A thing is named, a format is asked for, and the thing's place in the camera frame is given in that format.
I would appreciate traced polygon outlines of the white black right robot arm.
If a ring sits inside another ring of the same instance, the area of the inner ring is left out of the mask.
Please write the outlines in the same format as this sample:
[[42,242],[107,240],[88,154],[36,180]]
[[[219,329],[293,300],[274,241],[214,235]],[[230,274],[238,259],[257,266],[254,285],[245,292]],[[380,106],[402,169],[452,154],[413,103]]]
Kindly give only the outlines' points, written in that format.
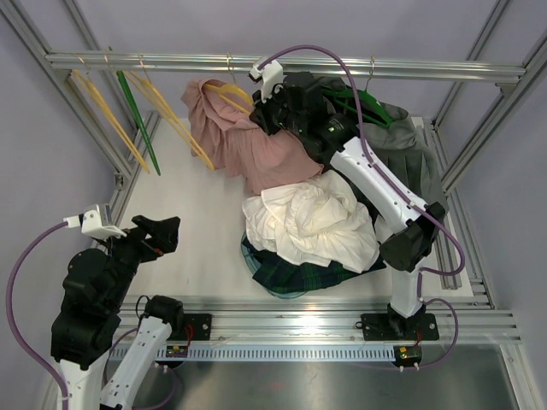
[[261,88],[252,95],[250,119],[267,134],[295,132],[313,159],[347,178],[379,212],[392,234],[379,246],[393,274],[386,313],[365,332],[385,340],[424,337],[431,314],[421,300],[421,274],[435,239],[444,227],[446,208],[426,202],[404,184],[371,146],[368,126],[394,128],[394,118],[354,80],[315,77],[310,72],[249,74]]

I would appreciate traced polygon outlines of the pink pleated skirt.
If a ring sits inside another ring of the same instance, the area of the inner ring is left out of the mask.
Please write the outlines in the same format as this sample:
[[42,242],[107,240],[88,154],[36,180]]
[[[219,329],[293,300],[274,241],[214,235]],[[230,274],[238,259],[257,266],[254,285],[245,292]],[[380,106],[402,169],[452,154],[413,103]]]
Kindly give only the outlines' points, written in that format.
[[218,79],[194,79],[187,83],[181,101],[188,109],[190,133],[201,145],[215,169],[229,177],[241,176],[255,195],[269,188],[310,179],[323,170],[292,134],[267,135],[246,115],[204,85],[225,84]]

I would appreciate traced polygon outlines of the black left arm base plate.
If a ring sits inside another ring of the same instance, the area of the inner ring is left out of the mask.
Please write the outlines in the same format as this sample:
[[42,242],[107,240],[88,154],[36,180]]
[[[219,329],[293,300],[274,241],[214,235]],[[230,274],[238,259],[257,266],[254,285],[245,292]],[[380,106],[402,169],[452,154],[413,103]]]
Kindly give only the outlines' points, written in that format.
[[183,326],[178,335],[181,341],[204,342],[210,339],[213,316],[210,313],[186,313],[183,318]]

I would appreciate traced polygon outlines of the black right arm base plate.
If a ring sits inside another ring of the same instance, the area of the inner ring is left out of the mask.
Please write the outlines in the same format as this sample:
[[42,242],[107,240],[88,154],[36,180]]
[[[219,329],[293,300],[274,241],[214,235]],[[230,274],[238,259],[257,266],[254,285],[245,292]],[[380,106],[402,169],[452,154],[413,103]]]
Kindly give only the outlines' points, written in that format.
[[398,314],[364,313],[359,326],[365,341],[437,341],[437,320],[431,313],[403,318]]

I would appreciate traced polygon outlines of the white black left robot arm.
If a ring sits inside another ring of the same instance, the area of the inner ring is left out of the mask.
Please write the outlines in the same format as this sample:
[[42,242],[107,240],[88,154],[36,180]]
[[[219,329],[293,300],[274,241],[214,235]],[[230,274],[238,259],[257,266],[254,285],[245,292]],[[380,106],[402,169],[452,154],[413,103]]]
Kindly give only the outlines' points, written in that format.
[[129,409],[157,350],[185,329],[181,302],[155,296],[132,345],[115,374],[103,380],[119,313],[139,266],[173,253],[179,242],[180,219],[132,218],[122,230],[95,209],[70,217],[68,227],[102,242],[105,250],[86,249],[72,258],[63,280],[61,312],[52,325],[51,356],[64,385],[63,409]]

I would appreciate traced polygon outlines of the yellow plastic hanger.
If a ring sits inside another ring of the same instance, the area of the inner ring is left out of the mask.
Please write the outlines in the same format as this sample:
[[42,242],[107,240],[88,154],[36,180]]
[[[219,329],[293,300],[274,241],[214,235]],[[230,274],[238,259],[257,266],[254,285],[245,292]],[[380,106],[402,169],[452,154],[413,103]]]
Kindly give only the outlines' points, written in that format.
[[150,172],[150,169],[143,158],[143,156],[138,151],[136,145],[133,143],[133,141],[129,138],[127,132],[121,125],[121,123],[116,118],[114,112],[108,105],[107,101],[104,99],[103,94],[101,91],[96,87],[95,83],[92,81],[89,72],[90,69],[88,65],[85,63],[84,59],[78,55],[75,55],[75,57],[81,62],[81,64],[85,68],[85,73],[82,73],[78,69],[73,69],[71,74],[76,78],[78,83],[83,87],[87,95],[91,98],[91,100],[95,103],[95,105],[99,108],[99,110],[102,112],[103,116],[106,118],[107,122],[113,127],[121,141],[126,145],[126,147],[129,149],[130,153],[133,155],[133,157],[137,160],[138,164],[147,172]]

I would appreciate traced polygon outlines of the white skirt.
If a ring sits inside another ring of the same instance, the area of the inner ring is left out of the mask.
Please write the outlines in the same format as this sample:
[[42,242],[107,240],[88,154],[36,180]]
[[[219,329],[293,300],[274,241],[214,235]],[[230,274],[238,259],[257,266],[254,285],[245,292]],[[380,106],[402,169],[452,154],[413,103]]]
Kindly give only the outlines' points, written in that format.
[[263,190],[244,200],[242,209],[252,246],[274,252],[293,265],[327,267],[336,261],[361,273],[379,258],[367,207],[334,171]]

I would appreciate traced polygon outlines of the yellow hanger of pink skirt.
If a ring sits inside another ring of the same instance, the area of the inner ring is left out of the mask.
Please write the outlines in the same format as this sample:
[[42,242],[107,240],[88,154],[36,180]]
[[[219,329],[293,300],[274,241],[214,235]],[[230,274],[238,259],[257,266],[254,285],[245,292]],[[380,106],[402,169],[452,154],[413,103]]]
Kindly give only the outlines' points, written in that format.
[[238,111],[250,115],[250,109],[253,107],[253,99],[251,96],[241,89],[236,81],[235,73],[232,67],[232,54],[228,52],[226,54],[226,67],[232,77],[232,83],[225,83],[221,86],[207,83],[204,88],[209,91],[215,92],[219,98],[237,109]]

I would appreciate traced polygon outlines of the yellow hanger of white skirt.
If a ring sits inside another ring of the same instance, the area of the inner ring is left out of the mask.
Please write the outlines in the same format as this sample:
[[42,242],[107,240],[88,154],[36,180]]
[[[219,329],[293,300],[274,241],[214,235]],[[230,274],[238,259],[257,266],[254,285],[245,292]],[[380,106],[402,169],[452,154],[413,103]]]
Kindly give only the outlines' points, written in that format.
[[178,135],[191,148],[191,152],[195,154],[202,163],[209,169],[214,170],[215,167],[208,155],[205,153],[201,145],[191,135],[189,129],[184,122],[174,112],[171,105],[165,99],[163,94],[159,92],[156,86],[150,81],[149,75],[144,76],[137,74],[134,71],[124,70],[123,73],[127,79],[135,86],[135,88],[148,100],[148,102],[156,109],[158,114],[178,133]]

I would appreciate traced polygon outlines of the green hanger of plaid skirt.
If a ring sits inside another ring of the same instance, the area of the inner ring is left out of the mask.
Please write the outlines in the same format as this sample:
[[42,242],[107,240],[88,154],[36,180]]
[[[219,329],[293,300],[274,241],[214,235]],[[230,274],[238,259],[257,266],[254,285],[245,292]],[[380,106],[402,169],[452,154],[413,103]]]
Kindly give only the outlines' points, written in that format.
[[124,98],[126,99],[126,102],[129,105],[129,109],[132,115],[133,120],[135,121],[135,124],[140,131],[141,138],[144,142],[144,147],[146,149],[146,153],[149,155],[149,158],[152,161],[152,166],[158,176],[161,175],[161,169],[159,167],[159,164],[156,159],[156,154],[153,149],[152,143],[150,141],[150,136],[147,131],[146,126],[144,125],[144,120],[142,115],[140,114],[140,110],[138,109],[138,105],[135,101],[135,98],[132,94],[132,90],[127,82],[126,75],[121,70],[115,71],[116,78],[118,79],[119,85],[121,86],[122,94]]

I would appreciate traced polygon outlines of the green navy plaid skirt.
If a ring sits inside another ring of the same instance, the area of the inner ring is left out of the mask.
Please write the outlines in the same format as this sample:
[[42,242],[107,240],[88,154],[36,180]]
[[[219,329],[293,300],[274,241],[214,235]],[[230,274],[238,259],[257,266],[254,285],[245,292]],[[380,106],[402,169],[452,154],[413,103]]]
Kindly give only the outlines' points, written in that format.
[[349,271],[337,261],[331,261],[328,266],[308,262],[293,265],[274,252],[257,250],[246,236],[242,238],[241,251],[252,278],[271,295],[285,299],[327,289],[363,274],[386,268],[381,257],[363,272]]

